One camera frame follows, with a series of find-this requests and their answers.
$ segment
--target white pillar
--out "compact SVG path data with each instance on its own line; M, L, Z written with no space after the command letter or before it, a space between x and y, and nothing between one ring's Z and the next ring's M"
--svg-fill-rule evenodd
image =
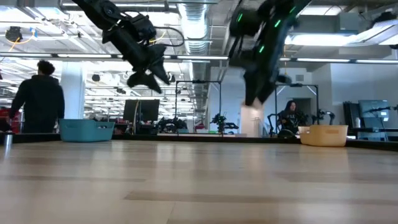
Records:
M241 134L249 138L261 138L264 124L264 105L255 102L254 106L241 106Z
M61 86L65 98L65 119L83 119L86 70L83 62L63 62Z

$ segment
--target fluorescent light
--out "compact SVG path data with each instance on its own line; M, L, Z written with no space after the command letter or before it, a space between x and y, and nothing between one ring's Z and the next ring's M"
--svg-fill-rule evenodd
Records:
M307 6L300 15L337 16L345 6Z
M179 55L177 59L182 60L227 60L227 56L201 56L201 55Z
M51 54L0 53L2 57L52 57Z
M355 38L355 35L344 36L338 34L297 34L292 37L290 44L340 47L350 43Z
M111 58L112 55L104 55L104 54L58 54L58 57L70 57L70 58Z
M398 60L357 60L356 63L398 64Z
M398 35L390 37L389 39L385 40L384 42L381 42L379 45L395 45L395 44L398 44Z
M356 38L352 41L352 43L362 43L367 41L372 37L376 37L381 34L385 30L389 29L392 26L384 26L384 27L373 27L372 29L368 29L356 36Z
M133 4L133 3L114 3L117 7L164 7L164 4ZM76 3L63 3L62 6L77 6Z
M349 59L327 59L327 58L298 58L298 62L325 62L325 63L346 63Z

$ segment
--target man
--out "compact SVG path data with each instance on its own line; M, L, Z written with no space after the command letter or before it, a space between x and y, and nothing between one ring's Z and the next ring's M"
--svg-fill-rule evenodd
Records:
M25 123L23 133L52 133L57 119L65 112L62 87L56 78L51 77L55 67L41 60L37 64L37 75L25 80L19 86L12 101L9 117L24 106Z

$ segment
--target black jacket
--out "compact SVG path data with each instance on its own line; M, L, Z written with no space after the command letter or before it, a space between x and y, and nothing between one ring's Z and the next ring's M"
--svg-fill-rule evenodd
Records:
M34 75L23 81L12 101L9 117L13 118L24 104L25 122L30 124L55 124L65 112L62 87L51 76Z

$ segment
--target black hair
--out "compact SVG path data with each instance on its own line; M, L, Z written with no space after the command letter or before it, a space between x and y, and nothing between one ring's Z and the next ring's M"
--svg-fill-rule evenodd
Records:
M296 104L296 102L294 100L289 100L286 103L285 111L290 111L290 106L292 106L292 103Z
M37 63L37 67L39 68L39 71L41 71L44 75L52 75L55 71L54 65L45 60L39 61Z

